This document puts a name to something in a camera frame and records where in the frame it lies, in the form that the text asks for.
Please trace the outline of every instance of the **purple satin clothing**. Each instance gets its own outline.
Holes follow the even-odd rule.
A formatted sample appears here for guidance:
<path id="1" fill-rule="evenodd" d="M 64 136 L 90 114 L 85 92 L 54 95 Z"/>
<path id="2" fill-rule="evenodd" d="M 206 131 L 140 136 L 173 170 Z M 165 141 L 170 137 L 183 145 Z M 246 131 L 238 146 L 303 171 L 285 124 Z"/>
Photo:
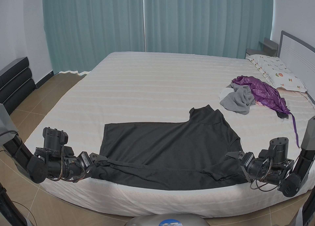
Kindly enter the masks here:
<path id="1" fill-rule="evenodd" d="M 270 86 L 268 83 L 262 82 L 253 76 L 238 76 L 236 79 L 232 80 L 233 83 L 238 85 L 248 85 L 252 90 L 255 100 L 262 103 L 263 105 L 269 107 L 272 110 L 291 114 L 293 120 L 293 127 L 296 136 L 296 144 L 299 146 L 299 136 L 296 131 L 296 123 L 293 114 L 288 109 L 285 99 L 281 98 L 278 90 Z"/>

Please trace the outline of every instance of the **white headboard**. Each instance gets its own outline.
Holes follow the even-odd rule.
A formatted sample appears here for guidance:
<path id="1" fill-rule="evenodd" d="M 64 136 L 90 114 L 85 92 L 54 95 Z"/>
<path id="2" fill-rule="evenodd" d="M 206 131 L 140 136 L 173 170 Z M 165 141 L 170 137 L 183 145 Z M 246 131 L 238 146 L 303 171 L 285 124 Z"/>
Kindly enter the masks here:
<path id="1" fill-rule="evenodd" d="M 303 40 L 281 31 L 278 57 L 307 87 L 308 95 L 315 100 L 315 48 Z"/>

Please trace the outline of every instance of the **white pillow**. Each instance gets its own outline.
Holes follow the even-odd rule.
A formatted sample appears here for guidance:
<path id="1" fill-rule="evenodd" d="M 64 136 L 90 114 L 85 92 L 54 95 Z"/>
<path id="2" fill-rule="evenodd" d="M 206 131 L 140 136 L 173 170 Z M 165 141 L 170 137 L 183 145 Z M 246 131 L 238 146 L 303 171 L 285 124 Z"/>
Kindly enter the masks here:
<path id="1" fill-rule="evenodd" d="M 250 55 L 246 57 L 274 88 L 306 92 L 304 83 L 278 57 Z"/>

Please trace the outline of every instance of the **gray wall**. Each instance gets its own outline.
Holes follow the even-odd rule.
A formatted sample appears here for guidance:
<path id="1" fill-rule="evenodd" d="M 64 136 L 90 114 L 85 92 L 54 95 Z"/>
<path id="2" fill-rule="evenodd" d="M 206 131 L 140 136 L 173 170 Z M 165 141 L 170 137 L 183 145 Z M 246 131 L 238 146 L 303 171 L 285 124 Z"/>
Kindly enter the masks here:
<path id="1" fill-rule="evenodd" d="M 28 56 L 34 82 L 52 71 L 42 0 L 0 0 L 0 70 Z"/>
<path id="2" fill-rule="evenodd" d="M 282 30 L 315 47 L 315 0 L 274 0 L 271 40 Z"/>

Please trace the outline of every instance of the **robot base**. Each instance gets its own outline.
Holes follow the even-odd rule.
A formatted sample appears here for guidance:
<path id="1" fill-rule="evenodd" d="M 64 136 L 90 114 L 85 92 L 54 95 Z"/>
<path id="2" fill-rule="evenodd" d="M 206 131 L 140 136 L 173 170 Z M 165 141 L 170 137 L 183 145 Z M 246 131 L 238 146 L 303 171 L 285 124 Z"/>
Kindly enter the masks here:
<path id="1" fill-rule="evenodd" d="M 170 214 L 137 216 L 125 226 L 209 226 L 209 224 L 197 215 Z"/>

